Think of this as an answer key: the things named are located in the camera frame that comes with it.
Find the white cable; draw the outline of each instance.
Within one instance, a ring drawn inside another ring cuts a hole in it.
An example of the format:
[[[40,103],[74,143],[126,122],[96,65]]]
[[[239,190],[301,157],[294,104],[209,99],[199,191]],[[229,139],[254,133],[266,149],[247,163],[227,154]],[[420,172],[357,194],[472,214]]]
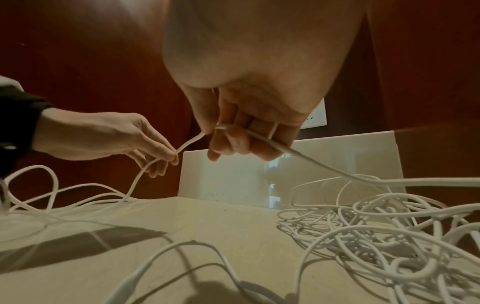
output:
[[[217,126],[217,129],[225,130],[226,127],[220,125]],[[293,291],[298,298],[300,297],[299,288],[302,266],[310,253],[316,252],[319,254],[319,250],[332,252],[338,264],[348,271],[357,273],[360,276],[376,276],[384,280],[390,302],[394,304],[409,303],[407,295],[414,293],[413,290],[428,293],[436,297],[436,300],[441,300],[447,304],[463,304],[463,297],[467,295],[480,296],[480,288],[478,286],[480,274],[455,268],[452,264],[453,260],[463,259],[468,261],[472,268],[480,267],[480,258],[456,247],[456,243],[462,236],[470,234],[480,249],[480,223],[468,223],[464,219],[466,215],[480,210],[480,203],[447,207],[433,199],[407,193],[393,193],[390,189],[392,186],[480,187],[480,178],[380,180],[369,175],[348,174],[304,156],[298,151],[285,147],[269,138],[249,130],[246,130],[246,132],[253,138],[264,141],[283,153],[299,157],[312,165],[339,175],[339,177],[335,178],[298,185],[292,189],[294,193],[303,187],[320,184],[320,192],[325,200],[323,189],[328,182],[346,181],[338,193],[335,205],[298,205],[295,204],[294,195],[291,202],[294,209],[282,210],[278,213],[278,225],[284,229],[284,232],[288,233],[294,240],[306,248],[297,265],[293,279]],[[177,153],[202,136],[203,134],[199,134],[183,144],[177,150]],[[100,184],[83,184],[58,189],[58,180],[50,169],[43,166],[25,168],[9,176],[5,179],[5,182],[2,181],[2,189],[6,193],[3,206],[11,202],[13,207],[9,208],[7,214],[24,214],[40,218],[42,221],[47,219],[48,223],[52,221],[75,222],[104,218],[105,215],[103,214],[107,211],[117,210],[127,203],[132,204],[142,201],[132,198],[131,194],[141,175],[156,161],[158,160],[150,162],[140,171],[127,194]],[[53,190],[48,194],[27,201],[19,201],[8,192],[8,183],[19,174],[35,168],[42,168],[50,173],[53,179]],[[360,183],[386,193],[363,198],[351,205],[340,205],[341,194],[353,183]],[[100,186],[111,192],[96,195],[71,206],[53,208],[55,196],[58,193],[83,186]],[[118,198],[98,200],[107,195],[117,196]],[[29,206],[30,203],[45,197],[49,197],[46,210],[38,210]],[[73,216],[79,208],[84,208],[83,206],[98,205],[107,201],[114,202],[114,204],[107,207],[100,206],[102,207],[100,210],[83,218],[75,218]],[[19,207],[23,207],[26,211],[17,211]],[[418,217],[429,217],[430,219],[419,222],[417,221]],[[453,219],[451,228],[450,231],[444,234],[440,220],[449,217]],[[19,218],[17,217],[11,219],[12,222],[18,220]],[[433,227],[433,235],[422,230],[430,226]],[[153,261],[166,251],[183,245],[200,245],[213,249],[221,258],[234,283],[239,288],[245,289],[242,281],[228,264],[227,259],[214,246],[190,241],[175,243],[161,249],[139,267],[137,271],[125,279],[103,304],[126,303],[135,290],[138,281],[152,265]],[[346,257],[359,266],[359,268],[352,267],[351,263],[346,263]],[[455,285],[455,278],[459,276],[463,278],[464,284],[462,286]]]

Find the hand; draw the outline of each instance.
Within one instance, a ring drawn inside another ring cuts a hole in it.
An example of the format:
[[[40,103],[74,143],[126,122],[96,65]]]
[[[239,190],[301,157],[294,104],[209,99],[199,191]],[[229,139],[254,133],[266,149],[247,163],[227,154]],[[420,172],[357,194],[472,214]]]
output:
[[[140,114],[78,113],[46,109],[41,113],[32,149],[67,160],[90,160],[125,154],[140,168],[160,158],[146,172],[164,175],[168,163],[178,165],[175,148]]]
[[[356,36],[365,0],[172,0],[163,59],[204,133],[208,157],[281,153],[327,93]],[[217,96],[213,89],[218,89]]]

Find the beige table surface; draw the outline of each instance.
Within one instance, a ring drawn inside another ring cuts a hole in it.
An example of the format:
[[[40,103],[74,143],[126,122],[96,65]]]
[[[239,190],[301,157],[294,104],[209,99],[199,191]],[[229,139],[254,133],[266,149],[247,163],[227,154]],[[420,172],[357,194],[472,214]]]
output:
[[[292,291],[303,249],[277,230],[276,219],[277,212],[271,209],[175,197],[154,200],[142,210],[110,221],[119,227],[83,223],[67,230],[69,226],[53,225],[14,241],[7,240],[38,229],[1,235],[0,303],[100,303],[154,252],[170,241],[186,240],[217,246],[243,280],[285,298]],[[85,232],[87,228],[97,229],[113,249],[106,251]],[[31,249],[29,245],[42,241],[23,265],[15,264]],[[302,275],[300,303],[387,302],[383,286],[364,279],[359,285],[332,260],[316,256],[310,260]],[[156,260],[129,303],[250,302],[220,262],[203,247],[170,251]]]

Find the black sleeve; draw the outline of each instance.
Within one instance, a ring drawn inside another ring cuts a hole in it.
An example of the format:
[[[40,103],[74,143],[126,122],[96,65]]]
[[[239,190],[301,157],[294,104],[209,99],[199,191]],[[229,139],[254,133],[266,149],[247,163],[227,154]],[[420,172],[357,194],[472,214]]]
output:
[[[40,113],[49,107],[42,97],[14,86],[0,87],[0,176],[8,174],[30,149]]]

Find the tangled cable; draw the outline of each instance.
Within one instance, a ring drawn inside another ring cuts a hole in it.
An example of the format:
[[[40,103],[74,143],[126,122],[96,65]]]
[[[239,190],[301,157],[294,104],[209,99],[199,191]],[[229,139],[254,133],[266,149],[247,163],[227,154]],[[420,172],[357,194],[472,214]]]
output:
[[[392,304],[407,304],[407,295],[428,294],[433,299],[441,299],[446,304],[463,304],[468,296],[480,297],[480,273],[467,271],[456,266],[456,260],[480,267],[480,258],[456,246],[457,242],[466,234],[474,240],[480,250],[480,223],[468,223],[464,218],[480,210],[479,204],[467,204],[447,207],[444,204],[407,193],[393,193],[392,186],[446,186],[446,187],[480,187],[480,178],[416,178],[381,180],[374,176],[355,174],[351,175],[341,170],[329,167],[298,151],[285,147],[269,138],[246,130],[247,134],[255,139],[266,142],[281,152],[299,157],[315,166],[321,167],[339,175],[299,185],[292,190],[293,209],[282,210],[278,213],[277,224],[288,233],[298,244],[305,247],[305,252],[298,262],[293,278],[293,293],[299,300],[302,266],[311,254],[322,254],[321,250],[332,252],[337,263],[348,271],[361,276],[375,276],[385,282],[388,296]],[[203,134],[192,138],[183,144],[177,153],[186,146],[199,140]],[[123,194],[110,187],[100,184],[82,184],[74,187],[59,189],[58,179],[47,167],[32,166],[20,170],[5,181],[0,180],[3,190],[2,205],[7,217],[5,219],[20,221],[18,216],[33,216],[45,223],[76,222],[98,220],[107,217],[110,213],[125,205],[135,205],[145,200],[131,197],[131,194],[145,170],[158,160],[150,162],[137,175],[127,194]],[[53,190],[50,193],[26,201],[20,201],[8,191],[9,182],[25,171],[42,168],[47,170],[53,179]],[[295,204],[295,193],[303,187],[320,184],[321,190],[331,182],[346,180],[347,183],[339,191],[335,205],[298,205]],[[352,205],[340,205],[340,197],[349,185],[360,183],[377,189],[380,193],[363,198]],[[108,189],[109,193],[99,194],[86,200],[77,202],[68,207],[53,209],[55,197],[58,193],[69,189],[84,186],[100,186]],[[114,195],[115,199],[100,199]],[[45,210],[31,207],[29,204],[49,197]],[[78,218],[73,214],[80,208],[99,205],[100,209],[92,214]],[[448,232],[444,233],[441,221],[451,218]],[[433,233],[424,230],[432,228]],[[185,245],[205,246],[214,250],[225,265],[233,282],[241,289],[252,290],[235,273],[227,259],[210,244],[196,241],[174,243],[161,249],[149,258],[134,273],[127,277],[103,302],[103,304],[126,303],[133,294],[141,277],[153,264],[154,260],[163,253]],[[278,297],[265,294],[271,301],[283,303]]]

